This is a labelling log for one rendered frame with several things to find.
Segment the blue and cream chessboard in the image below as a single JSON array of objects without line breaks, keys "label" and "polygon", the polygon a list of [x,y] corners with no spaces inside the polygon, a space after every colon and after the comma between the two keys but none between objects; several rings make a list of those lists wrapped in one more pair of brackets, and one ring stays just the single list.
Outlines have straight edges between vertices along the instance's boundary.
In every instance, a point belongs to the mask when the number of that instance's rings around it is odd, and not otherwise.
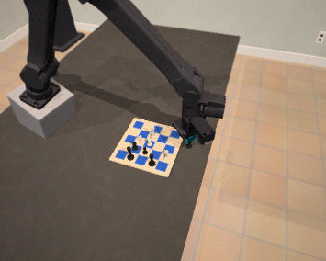
[{"label": "blue and cream chessboard", "polygon": [[[151,125],[154,126],[155,139],[151,139],[152,134]],[[143,143],[139,143],[139,136],[141,135]],[[152,146],[148,146],[148,139],[151,139]],[[112,153],[109,161],[119,164],[131,166],[146,172],[150,172],[159,176],[168,177],[174,164],[175,157],[179,151],[183,138],[180,137],[178,131],[171,126],[151,122],[144,119],[134,118],[130,123],[127,131],[120,140],[117,148]],[[137,151],[133,151],[132,142],[136,142],[138,146]],[[131,147],[131,153],[134,155],[133,160],[128,160],[129,152],[127,147]],[[146,147],[147,154],[143,154],[143,147]],[[169,159],[163,159],[164,150],[168,151]],[[153,161],[156,165],[149,166],[150,154],[153,154]]]}]

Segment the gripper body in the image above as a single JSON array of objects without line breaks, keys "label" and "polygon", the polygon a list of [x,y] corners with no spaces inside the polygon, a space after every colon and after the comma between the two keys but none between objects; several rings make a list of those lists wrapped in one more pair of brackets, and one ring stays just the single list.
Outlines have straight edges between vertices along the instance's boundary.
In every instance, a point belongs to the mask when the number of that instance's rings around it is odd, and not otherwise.
[{"label": "gripper body", "polygon": [[[199,113],[200,115],[200,113]],[[184,116],[185,118],[188,118],[188,119],[195,119],[197,118],[199,115],[197,115],[196,117],[187,117],[183,114],[182,112],[182,116]],[[183,130],[182,128],[182,119],[179,119],[179,120],[176,120],[173,122],[173,127],[178,131],[178,134],[180,135],[180,137],[182,137],[183,139],[187,139],[189,137],[192,137],[195,135],[194,132],[190,132],[188,134],[186,134],[186,132]]]}]

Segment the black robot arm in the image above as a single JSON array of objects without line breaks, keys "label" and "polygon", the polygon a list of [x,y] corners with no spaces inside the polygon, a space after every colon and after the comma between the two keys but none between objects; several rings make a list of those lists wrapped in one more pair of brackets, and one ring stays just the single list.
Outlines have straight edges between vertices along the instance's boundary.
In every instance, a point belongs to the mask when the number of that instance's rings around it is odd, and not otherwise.
[{"label": "black robot arm", "polygon": [[[223,119],[226,97],[203,90],[205,79],[201,72],[174,50],[130,0],[78,1],[99,9],[163,73],[183,99],[185,116],[196,117],[200,113],[195,119],[182,116],[186,134],[194,131],[199,145],[214,140],[216,132],[206,117]],[[59,62],[53,51],[57,5],[58,0],[28,0],[27,65],[19,74],[26,90],[19,98],[37,110],[43,109],[61,91],[50,80],[59,74]]]}]

